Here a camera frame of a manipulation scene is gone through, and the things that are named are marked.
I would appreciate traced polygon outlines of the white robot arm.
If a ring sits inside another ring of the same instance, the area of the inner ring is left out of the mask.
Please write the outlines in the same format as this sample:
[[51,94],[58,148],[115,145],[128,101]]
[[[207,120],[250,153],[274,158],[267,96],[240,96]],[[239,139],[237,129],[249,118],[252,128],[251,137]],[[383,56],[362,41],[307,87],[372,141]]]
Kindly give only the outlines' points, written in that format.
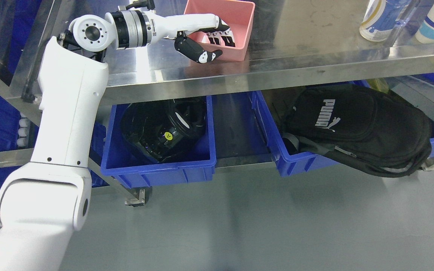
[[59,270],[90,204],[89,150],[109,77],[104,53],[151,44],[153,15],[152,0],[135,0],[104,18],[78,17],[46,43],[31,159],[0,188],[0,271]]

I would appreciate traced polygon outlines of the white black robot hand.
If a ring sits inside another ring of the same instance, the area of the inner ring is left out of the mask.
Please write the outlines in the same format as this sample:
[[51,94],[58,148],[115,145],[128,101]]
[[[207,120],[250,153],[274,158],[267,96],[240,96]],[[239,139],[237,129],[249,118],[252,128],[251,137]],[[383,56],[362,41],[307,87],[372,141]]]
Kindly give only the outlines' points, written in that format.
[[215,46],[236,46],[237,41],[230,25],[216,14],[181,14],[170,17],[154,14],[149,18],[154,38],[173,40],[174,49],[196,63],[210,63],[219,58],[223,51],[208,51],[193,36],[206,36],[208,43]]

